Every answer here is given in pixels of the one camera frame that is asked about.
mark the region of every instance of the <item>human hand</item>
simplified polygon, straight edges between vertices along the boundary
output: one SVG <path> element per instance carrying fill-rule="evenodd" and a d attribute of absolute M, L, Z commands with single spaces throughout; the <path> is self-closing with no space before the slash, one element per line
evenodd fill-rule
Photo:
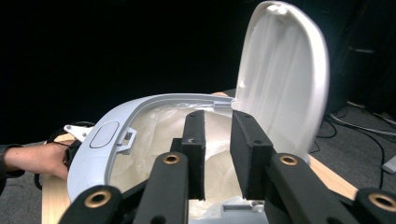
<path fill-rule="evenodd" d="M 32 147 L 11 147 L 4 155 L 6 172 L 24 170 L 35 174 L 56 175 L 67 178 L 64 151 L 74 140 L 48 143 Z"/>

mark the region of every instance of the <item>gray button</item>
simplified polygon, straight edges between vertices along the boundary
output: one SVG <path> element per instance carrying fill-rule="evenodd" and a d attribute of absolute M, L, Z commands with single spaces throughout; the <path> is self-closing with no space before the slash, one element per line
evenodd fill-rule
<path fill-rule="evenodd" d="M 95 137 L 91 141 L 91 147 L 99 148 L 107 145 L 114 136 L 114 133 L 119 128 L 119 123 L 116 121 L 110 121 L 99 129 Z"/>

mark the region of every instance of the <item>open lid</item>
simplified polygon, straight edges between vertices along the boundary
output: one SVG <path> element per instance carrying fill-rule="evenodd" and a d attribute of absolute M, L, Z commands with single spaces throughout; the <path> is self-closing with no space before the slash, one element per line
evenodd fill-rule
<path fill-rule="evenodd" d="M 252 115 L 277 152 L 308 161 L 328 94 L 328 53 L 297 7 L 266 1 L 247 28 L 233 109 Z"/>

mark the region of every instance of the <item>black cloth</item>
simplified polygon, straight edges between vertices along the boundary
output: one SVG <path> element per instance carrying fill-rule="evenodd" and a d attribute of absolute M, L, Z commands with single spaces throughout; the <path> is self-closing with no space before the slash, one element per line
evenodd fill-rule
<path fill-rule="evenodd" d="M 24 175 L 23 170 L 6 172 L 6 167 L 4 165 L 4 154 L 10 147 L 21 147 L 21 145 L 11 144 L 11 145 L 0 145 L 0 195 L 3 193 L 4 187 L 6 186 L 8 178 L 16 178 Z"/>

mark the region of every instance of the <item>wooden table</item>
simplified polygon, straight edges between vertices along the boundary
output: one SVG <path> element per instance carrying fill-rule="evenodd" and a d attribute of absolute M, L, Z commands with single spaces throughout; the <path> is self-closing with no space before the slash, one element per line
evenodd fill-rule
<path fill-rule="evenodd" d="M 56 141 L 70 139 L 71 135 L 60 136 Z M 310 157 L 310 167 L 331 190 L 354 199 L 357 189 L 341 176 L 327 168 L 320 161 Z M 59 177 L 43 175 L 42 189 L 42 223 L 58 223 L 70 201 L 67 194 L 66 181 Z"/>

